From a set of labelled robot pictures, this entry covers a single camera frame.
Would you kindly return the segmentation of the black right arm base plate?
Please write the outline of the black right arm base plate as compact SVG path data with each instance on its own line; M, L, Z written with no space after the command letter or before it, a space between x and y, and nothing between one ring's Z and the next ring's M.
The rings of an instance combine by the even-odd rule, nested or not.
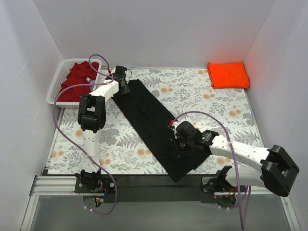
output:
M232 193L237 192L237 187L232 186L225 179L218 179L215 177L202 177L202 185L200 186L201 190L209 193Z

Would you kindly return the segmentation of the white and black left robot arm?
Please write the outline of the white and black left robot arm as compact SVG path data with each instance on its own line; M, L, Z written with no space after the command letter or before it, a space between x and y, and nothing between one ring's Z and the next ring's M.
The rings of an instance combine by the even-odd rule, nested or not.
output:
M87 161L76 177L93 193L102 188L99 163L99 140L103 127L106 123L106 102L112 97L119 97L130 93L126 80L127 69L116 66L111 71L114 81L109 83L105 80L102 86L97 87L89 94L83 94L80 98L77 121L83 131L83 149L87 152Z

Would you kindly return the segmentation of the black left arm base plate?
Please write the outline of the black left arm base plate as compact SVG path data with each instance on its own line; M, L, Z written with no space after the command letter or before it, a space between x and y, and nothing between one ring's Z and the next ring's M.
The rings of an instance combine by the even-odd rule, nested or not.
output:
M75 193L115 193L115 183L110 178L77 179Z

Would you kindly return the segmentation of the black t-shirt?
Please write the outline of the black t-shirt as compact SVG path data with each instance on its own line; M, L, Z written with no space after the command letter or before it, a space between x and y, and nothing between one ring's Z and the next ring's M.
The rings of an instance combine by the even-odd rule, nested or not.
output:
M114 101L170 178L177 182L198 168L210 155L209 148L197 144L201 132L184 121L177 131L184 138L191 137L191 141L184 146L173 144L175 134L169 124L174 116L140 80L131 80L128 87L130 92Z

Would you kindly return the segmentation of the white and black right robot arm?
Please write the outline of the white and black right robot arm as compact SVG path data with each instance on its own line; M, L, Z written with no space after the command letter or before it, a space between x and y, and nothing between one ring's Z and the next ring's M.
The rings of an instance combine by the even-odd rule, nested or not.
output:
M299 167L281 146L264 148L237 141L229 142L215 131L201 132L188 121L171 121L169 128L174 131L174 137L171 138L174 159L193 156L206 159L211 155L236 158L236 164L224 166L216 172L215 177L202 185L205 192L224 193L237 186L256 186L281 197L290 194Z

